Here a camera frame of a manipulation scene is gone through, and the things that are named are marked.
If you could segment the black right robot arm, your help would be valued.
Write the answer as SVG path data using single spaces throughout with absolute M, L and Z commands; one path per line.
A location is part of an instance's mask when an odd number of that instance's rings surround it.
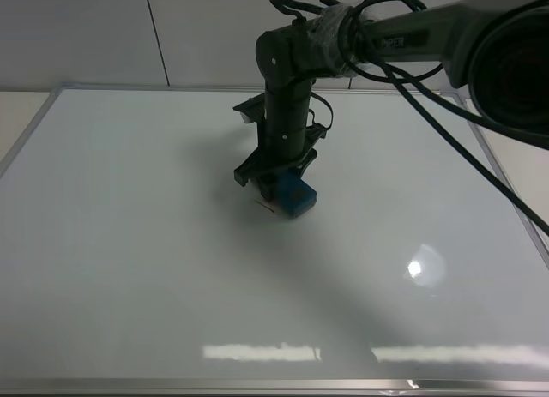
M 258 145 L 234 172 L 266 199 L 284 174 L 303 175 L 326 136 L 307 120 L 315 81 L 364 75 L 368 65 L 388 70 L 388 83 L 420 87 L 421 77 L 396 65 L 433 62 L 452 87 L 469 90 L 482 126 L 547 147 L 548 0 L 270 2 L 293 20 L 256 41 L 265 90 L 238 111 L 256 124 Z

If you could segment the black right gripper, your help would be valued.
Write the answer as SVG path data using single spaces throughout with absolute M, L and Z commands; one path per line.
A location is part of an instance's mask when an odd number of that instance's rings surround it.
M 278 177 L 284 171 L 294 171 L 302 177 L 316 158 L 315 144 L 329 128 L 315 121 L 310 102 L 329 102 L 312 91 L 314 80 L 294 81 L 285 87 L 266 84 L 265 117 L 256 125 L 257 147 L 234 170 L 236 182 L 245 186 L 256 180 L 261 197 L 273 202 Z

